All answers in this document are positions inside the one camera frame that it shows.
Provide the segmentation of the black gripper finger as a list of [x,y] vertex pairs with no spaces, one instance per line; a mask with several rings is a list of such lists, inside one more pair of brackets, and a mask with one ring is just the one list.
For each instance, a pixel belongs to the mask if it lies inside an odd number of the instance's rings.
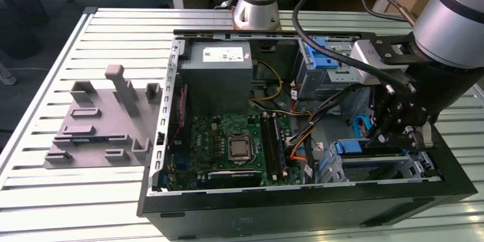
[[402,140],[402,128],[397,124],[402,105],[395,94],[390,95],[383,88],[369,89],[367,107],[373,111],[370,128],[366,131],[366,148],[398,146]]
[[425,107],[405,98],[395,99],[394,140],[405,150],[433,147],[431,126]]

